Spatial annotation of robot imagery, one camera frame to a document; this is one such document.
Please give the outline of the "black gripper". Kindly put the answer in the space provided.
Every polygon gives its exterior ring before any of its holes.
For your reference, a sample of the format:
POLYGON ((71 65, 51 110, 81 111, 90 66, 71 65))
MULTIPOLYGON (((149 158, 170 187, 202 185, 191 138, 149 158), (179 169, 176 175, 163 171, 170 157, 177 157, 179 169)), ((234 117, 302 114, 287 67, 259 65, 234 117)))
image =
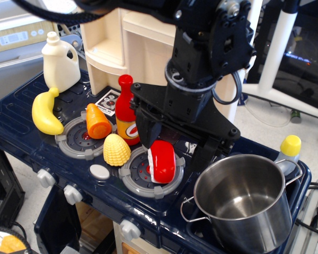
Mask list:
POLYGON ((191 159, 191 170, 203 172, 214 160, 227 156, 241 134, 215 106, 215 84, 202 87, 134 83, 136 126, 140 142, 150 148, 165 126, 198 142, 191 159))

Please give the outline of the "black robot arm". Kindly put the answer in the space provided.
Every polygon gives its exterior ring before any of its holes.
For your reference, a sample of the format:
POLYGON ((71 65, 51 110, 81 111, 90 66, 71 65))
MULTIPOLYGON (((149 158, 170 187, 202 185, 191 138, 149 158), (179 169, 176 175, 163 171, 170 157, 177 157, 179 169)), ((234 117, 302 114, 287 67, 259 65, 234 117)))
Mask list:
POLYGON ((141 143, 149 148, 162 127, 191 138, 197 147, 190 170, 201 172, 214 156, 228 154, 239 130, 214 105, 216 83, 249 66, 255 50, 249 1, 78 1, 84 11, 106 15, 115 8, 149 14, 176 27, 172 57, 165 67, 166 86, 131 86, 141 143))

